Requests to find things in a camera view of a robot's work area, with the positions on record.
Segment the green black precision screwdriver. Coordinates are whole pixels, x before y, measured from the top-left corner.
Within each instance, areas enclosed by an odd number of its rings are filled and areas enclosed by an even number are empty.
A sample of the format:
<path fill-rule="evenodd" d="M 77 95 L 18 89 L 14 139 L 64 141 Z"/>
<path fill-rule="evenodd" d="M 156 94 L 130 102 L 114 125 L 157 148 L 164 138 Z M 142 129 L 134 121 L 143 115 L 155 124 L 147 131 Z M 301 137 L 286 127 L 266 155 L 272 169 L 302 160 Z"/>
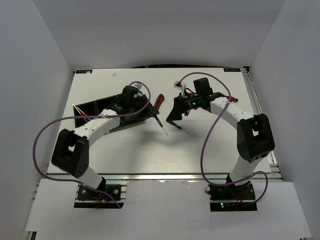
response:
<path fill-rule="evenodd" d="M 169 136 L 169 134 L 167 133 L 167 131 L 165 130 L 163 124 L 161 123 L 160 119 L 157 117 L 157 115 L 154 116 L 155 120 L 157 121 L 157 123 L 159 124 L 159 126 L 162 128 L 162 130 L 165 132 L 165 134 L 167 136 Z"/>
<path fill-rule="evenodd" d="M 181 130 L 181 131 L 183 131 L 183 132 L 185 132 L 185 133 L 187 133 L 187 134 L 190 134 L 189 132 L 187 132 L 186 130 L 184 130 L 181 126 L 179 126 L 178 124 L 174 123 L 173 121 L 170 122 L 170 123 L 171 123 L 171 125 L 173 125 L 173 126 L 176 127 L 177 129 L 179 129 L 179 130 Z"/>

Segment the blue red screwdriver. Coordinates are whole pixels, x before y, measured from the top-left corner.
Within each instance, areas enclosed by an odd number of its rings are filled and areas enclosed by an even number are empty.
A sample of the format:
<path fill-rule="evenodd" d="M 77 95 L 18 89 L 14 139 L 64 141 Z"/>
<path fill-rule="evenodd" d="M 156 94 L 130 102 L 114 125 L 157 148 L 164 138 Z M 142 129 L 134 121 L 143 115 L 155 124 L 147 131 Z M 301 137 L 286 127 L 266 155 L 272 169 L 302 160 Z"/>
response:
<path fill-rule="evenodd" d="M 84 119 L 87 119 L 87 114 L 84 113 L 80 108 L 78 108 L 76 105 L 72 104 L 73 108 L 79 113 L 80 116 L 84 117 Z"/>
<path fill-rule="evenodd" d="M 79 113 L 80 116 L 84 117 L 84 120 L 86 122 L 91 120 L 90 118 L 88 118 L 88 115 L 86 113 L 84 113 L 81 109 L 79 109 L 77 106 L 73 105 L 73 107 Z"/>

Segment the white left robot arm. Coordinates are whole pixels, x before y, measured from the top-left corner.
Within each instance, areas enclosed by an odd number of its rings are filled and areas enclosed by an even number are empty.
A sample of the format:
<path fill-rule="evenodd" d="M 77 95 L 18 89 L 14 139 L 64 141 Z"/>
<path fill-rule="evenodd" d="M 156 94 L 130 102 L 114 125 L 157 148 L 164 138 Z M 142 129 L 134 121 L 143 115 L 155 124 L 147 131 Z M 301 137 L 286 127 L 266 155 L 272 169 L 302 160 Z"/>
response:
<path fill-rule="evenodd" d="M 105 196 L 106 180 L 89 166 L 90 148 L 102 136 L 156 118 L 159 111 L 141 92 L 141 83 L 123 88 L 120 94 L 80 105 L 89 114 L 72 130 L 63 129 L 57 137 L 51 163 L 88 187 L 99 200 Z"/>

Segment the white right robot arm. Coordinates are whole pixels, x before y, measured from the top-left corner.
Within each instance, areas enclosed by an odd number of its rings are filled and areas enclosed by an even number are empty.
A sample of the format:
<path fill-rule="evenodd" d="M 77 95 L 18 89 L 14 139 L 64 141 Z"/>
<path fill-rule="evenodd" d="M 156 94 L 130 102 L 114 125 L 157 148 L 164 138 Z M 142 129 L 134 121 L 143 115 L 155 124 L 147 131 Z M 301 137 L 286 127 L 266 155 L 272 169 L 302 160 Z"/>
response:
<path fill-rule="evenodd" d="M 239 153 L 233 170 L 228 174 L 226 195 L 236 200 L 244 193 L 244 187 L 255 175 L 257 165 L 275 149 L 275 142 L 268 117 L 253 114 L 237 106 L 231 95 L 213 92 L 209 80 L 204 77 L 193 82 L 195 93 L 186 93 L 186 84 L 176 81 L 180 90 L 173 99 L 173 108 L 167 122 L 181 121 L 191 110 L 203 109 L 223 119 L 236 130 L 236 146 Z"/>

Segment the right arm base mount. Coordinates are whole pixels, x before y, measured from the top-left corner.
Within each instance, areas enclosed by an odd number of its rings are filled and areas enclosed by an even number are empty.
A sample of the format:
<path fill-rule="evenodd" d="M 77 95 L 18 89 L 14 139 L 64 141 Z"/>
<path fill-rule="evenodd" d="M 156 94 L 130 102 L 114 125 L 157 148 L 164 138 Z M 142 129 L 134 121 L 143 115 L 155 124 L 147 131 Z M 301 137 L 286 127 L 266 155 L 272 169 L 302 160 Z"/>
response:
<path fill-rule="evenodd" d="M 211 212 L 255 212 L 258 210 L 252 183 L 243 187 L 208 185 L 204 192 L 209 195 Z"/>

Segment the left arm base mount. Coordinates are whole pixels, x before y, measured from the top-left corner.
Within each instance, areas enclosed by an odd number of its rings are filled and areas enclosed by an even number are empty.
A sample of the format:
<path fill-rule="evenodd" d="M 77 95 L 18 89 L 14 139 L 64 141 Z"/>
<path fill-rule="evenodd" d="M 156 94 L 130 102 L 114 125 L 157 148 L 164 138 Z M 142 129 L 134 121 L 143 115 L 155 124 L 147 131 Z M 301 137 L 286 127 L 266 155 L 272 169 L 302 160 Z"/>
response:
<path fill-rule="evenodd" d="M 120 201 L 126 197 L 127 187 L 120 184 L 107 184 L 104 192 L 108 193 L 115 201 Z M 90 190 L 84 185 L 79 185 L 76 199 L 78 201 L 113 201 L 105 193 Z"/>

